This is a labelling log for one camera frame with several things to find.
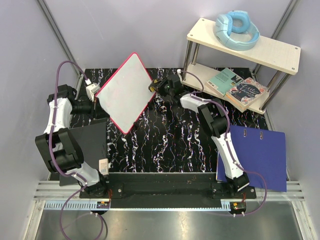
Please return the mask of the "pink-framed whiteboard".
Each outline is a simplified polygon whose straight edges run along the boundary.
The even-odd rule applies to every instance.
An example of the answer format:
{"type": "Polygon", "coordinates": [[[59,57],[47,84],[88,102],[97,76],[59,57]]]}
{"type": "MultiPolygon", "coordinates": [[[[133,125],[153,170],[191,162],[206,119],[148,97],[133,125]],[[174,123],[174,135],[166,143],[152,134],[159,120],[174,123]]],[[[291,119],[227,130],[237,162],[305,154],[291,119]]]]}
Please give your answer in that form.
{"type": "Polygon", "coordinates": [[[96,93],[101,108],[123,134],[129,133],[154,97],[148,90],[151,83],[140,56],[133,52],[96,93]]]}

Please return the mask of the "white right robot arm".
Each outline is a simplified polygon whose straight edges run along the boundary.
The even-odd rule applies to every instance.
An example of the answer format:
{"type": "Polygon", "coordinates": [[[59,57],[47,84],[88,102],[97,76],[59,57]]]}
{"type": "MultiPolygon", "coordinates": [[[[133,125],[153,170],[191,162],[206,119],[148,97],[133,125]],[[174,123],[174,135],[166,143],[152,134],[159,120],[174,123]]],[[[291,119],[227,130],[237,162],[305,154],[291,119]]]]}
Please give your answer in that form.
{"type": "Polygon", "coordinates": [[[187,91],[180,77],[174,74],[162,80],[152,80],[148,89],[163,97],[169,96],[184,109],[197,113],[200,126],[213,140],[222,159],[228,195],[235,199],[243,195],[250,181],[233,146],[230,119],[221,101],[218,98],[205,99],[187,91]]]}

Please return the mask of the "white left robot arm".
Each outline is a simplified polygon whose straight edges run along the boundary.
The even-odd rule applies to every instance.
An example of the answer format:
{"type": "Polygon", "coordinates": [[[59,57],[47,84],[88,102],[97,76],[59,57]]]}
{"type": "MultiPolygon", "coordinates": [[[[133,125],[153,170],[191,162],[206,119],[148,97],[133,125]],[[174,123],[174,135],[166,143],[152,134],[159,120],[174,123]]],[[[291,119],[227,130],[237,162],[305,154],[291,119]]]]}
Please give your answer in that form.
{"type": "Polygon", "coordinates": [[[71,116],[95,116],[94,101],[76,99],[77,90],[67,84],[57,87],[47,103],[49,119],[44,133],[35,137],[35,145],[51,173],[76,179],[90,197],[103,198],[108,185],[103,174],[85,162],[83,151],[70,130],[71,116]]]}

